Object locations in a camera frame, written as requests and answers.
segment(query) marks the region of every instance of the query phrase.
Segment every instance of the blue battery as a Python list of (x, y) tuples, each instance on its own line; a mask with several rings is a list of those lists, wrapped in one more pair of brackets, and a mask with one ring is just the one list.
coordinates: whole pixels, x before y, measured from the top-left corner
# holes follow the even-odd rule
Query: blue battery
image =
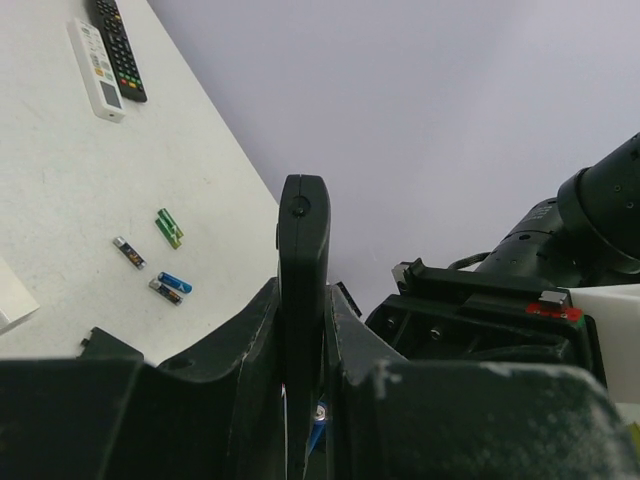
[(193, 290), (193, 287), (187, 282), (183, 282), (179, 278), (176, 278), (173, 275), (169, 275), (167, 272), (160, 273), (158, 275), (158, 280), (182, 293), (191, 293), (191, 290)]
[(313, 420), (313, 428), (311, 429), (311, 435), (309, 437), (309, 453), (313, 452), (313, 449), (316, 448), (316, 444), (318, 440), (320, 440), (327, 423), (327, 406), (324, 403), (318, 403), (318, 408)]

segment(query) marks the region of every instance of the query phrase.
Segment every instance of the screw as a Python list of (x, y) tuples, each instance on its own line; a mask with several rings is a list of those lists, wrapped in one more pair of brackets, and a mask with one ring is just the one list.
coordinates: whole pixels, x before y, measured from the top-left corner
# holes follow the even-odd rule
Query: screw
[(433, 327), (429, 330), (429, 335), (431, 335), (431, 338), (436, 342), (442, 340), (442, 330), (440, 330), (439, 327)]
[(314, 417), (316, 422), (322, 422), (327, 418), (327, 409), (324, 405), (318, 405), (316, 408), (316, 415)]

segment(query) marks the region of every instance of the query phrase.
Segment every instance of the red label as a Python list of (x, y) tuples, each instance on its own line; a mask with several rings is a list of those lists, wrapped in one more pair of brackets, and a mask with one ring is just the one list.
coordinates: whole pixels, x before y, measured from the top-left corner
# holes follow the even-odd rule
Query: red label
[(539, 303), (532, 303), (529, 305), (526, 312), (533, 313), (534, 315), (540, 315), (541, 317), (562, 318), (573, 323), (579, 322), (583, 313), (579, 308), (567, 308), (563, 312), (549, 310)]

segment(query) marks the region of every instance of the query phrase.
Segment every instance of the green battery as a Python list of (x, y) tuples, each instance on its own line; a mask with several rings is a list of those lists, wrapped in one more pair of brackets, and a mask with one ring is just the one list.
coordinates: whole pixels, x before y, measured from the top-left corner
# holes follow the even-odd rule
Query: green battery
[(182, 230), (180, 230), (180, 227), (166, 208), (158, 210), (158, 216), (164, 220), (164, 223), (166, 223), (173, 232), (175, 232), (178, 238), (182, 238), (184, 236), (184, 233), (182, 233)]
[(169, 227), (169, 225), (167, 225), (167, 223), (162, 218), (156, 219), (156, 225), (158, 226), (164, 237), (167, 239), (169, 244), (174, 248), (174, 250), (182, 245), (182, 243), (180, 243), (180, 240), (178, 240), (177, 232)]

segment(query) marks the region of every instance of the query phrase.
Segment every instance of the battery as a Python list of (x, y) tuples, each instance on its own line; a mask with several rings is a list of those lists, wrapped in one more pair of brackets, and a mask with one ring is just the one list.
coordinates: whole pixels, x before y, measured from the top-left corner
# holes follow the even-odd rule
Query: battery
[(169, 245), (174, 248), (174, 250), (177, 250), (178, 247), (182, 245), (182, 242), (178, 240), (178, 234), (174, 229), (167, 225), (166, 221), (164, 221), (162, 218), (156, 218), (156, 225), (164, 235), (164, 238), (166, 238), (169, 242)]
[(187, 282), (180, 280), (179, 278), (176, 278), (173, 275), (168, 274), (167, 272), (160, 273), (158, 275), (158, 280), (182, 293), (191, 293), (191, 290), (193, 290), (193, 287)]
[(133, 263), (138, 270), (142, 270), (146, 265), (140, 254), (134, 250), (134, 248), (127, 243), (127, 241), (122, 237), (116, 237), (113, 239), (113, 244), (118, 247), (124, 256), (129, 259), (131, 263)]
[(157, 278), (154, 278), (149, 282), (149, 287), (158, 292), (174, 305), (180, 305), (182, 303), (182, 297), (173, 290), (170, 290), (168, 287), (162, 285)]
[(182, 233), (182, 230), (180, 230), (180, 227), (166, 208), (161, 208), (160, 210), (158, 210), (158, 216), (162, 220), (164, 220), (167, 226), (176, 234), (178, 238), (182, 238), (184, 236), (184, 233)]

